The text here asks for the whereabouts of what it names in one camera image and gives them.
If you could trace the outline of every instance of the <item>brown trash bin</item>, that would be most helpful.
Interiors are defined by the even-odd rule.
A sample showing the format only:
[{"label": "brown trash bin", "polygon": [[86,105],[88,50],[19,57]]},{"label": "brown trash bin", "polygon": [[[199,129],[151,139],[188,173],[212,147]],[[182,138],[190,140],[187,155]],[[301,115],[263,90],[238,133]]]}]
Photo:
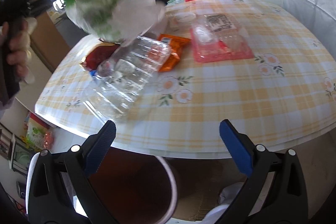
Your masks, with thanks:
[{"label": "brown trash bin", "polygon": [[120,224],[164,224],[174,213],[176,181],[162,157],[111,147],[89,181]]}]

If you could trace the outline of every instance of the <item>clear plastic container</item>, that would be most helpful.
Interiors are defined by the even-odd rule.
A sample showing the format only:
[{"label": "clear plastic container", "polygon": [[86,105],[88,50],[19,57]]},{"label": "clear plastic container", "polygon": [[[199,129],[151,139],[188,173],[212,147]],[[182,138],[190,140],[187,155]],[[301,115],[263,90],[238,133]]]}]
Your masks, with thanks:
[{"label": "clear plastic container", "polygon": [[253,58],[247,44],[248,33],[231,15],[197,16],[191,29],[194,59],[213,62],[228,59]]},{"label": "clear plastic container", "polygon": [[124,42],[97,68],[83,91],[84,104],[102,122],[122,120],[170,53],[168,45],[147,37]]}]

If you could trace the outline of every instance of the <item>metal bolt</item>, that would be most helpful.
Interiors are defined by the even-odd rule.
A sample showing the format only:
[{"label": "metal bolt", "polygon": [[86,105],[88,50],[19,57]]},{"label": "metal bolt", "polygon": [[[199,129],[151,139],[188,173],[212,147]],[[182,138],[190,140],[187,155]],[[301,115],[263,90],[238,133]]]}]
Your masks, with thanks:
[{"label": "metal bolt", "polygon": [[257,150],[260,151],[260,152],[264,152],[266,150],[265,146],[263,146],[261,144],[258,144],[256,147],[257,147]]},{"label": "metal bolt", "polygon": [[46,156],[47,154],[48,154],[48,150],[47,150],[47,149],[44,149],[44,150],[42,150],[42,151],[40,152],[40,155],[41,155],[42,157]]},{"label": "metal bolt", "polygon": [[80,147],[79,145],[76,144],[76,145],[71,146],[71,151],[72,151],[72,152],[77,152],[77,151],[80,150],[80,148],[81,148],[81,147]]},{"label": "metal bolt", "polygon": [[289,150],[288,150],[288,153],[289,153],[291,156],[295,156],[295,155],[296,155],[296,152],[295,152],[293,149],[289,149]]}]

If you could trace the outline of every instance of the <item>table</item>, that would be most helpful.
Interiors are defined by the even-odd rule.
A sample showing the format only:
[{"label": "table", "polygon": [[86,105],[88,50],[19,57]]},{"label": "table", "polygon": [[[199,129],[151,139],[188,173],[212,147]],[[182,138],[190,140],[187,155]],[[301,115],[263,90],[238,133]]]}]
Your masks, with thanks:
[{"label": "table", "polygon": [[[195,63],[191,47],[171,72],[147,84],[117,123],[112,146],[151,155],[195,159],[230,157],[218,126],[229,119],[238,132],[269,150],[298,145],[336,127],[336,62],[288,12],[257,0],[194,0],[167,7],[167,15],[230,13],[246,28],[255,58]],[[189,37],[189,26],[167,30]],[[83,38],[56,69],[35,111],[87,137],[102,123],[82,104],[90,82],[78,65],[98,43]]]}]

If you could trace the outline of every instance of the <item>flower print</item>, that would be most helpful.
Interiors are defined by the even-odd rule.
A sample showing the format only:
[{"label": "flower print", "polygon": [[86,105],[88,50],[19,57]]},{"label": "flower print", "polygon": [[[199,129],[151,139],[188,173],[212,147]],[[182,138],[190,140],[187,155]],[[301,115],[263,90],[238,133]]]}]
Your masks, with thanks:
[{"label": "flower print", "polygon": [[179,87],[179,81],[173,76],[163,77],[157,85],[157,91],[161,94],[173,94]]},{"label": "flower print", "polygon": [[327,91],[333,92],[334,91],[334,84],[331,82],[331,79],[326,77],[324,78],[324,84],[327,87]]},{"label": "flower print", "polygon": [[66,105],[66,109],[70,112],[73,112],[74,108],[80,106],[80,104],[81,101],[78,100],[77,97],[74,97],[73,100]]},{"label": "flower print", "polygon": [[250,16],[254,16],[256,18],[261,18],[262,16],[264,16],[265,14],[261,13],[261,14],[254,14],[254,13],[249,13]]},{"label": "flower print", "polygon": [[272,70],[268,65],[262,64],[259,66],[259,72],[261,72],[263,75],[268,76],[272,73]]},{"label": "flower print", "polygon": [[175,98],[179,103],[186,104],[193,98],[193,93],[190,90],[182,89],[176,92]]},{"label": "flower print", "polygon": [[277,13],[281,13],[280,7],[274,7],[274,6],[270,6],[270,8]]},{"label": "flower print", "polygon": [[234,2],[244,2],[244,0],[233,0]]},{"label": "flower print", "polygon": [[314,42],[313,42],[314,47],[319,47],[320,45],[322,45],[322,43],[320,41],[314,40]]},{"label": "flower print", "polygon": [[268,65],[273,67],[280,65],[279,59],[273,54],[264,54],[264,60]]}]

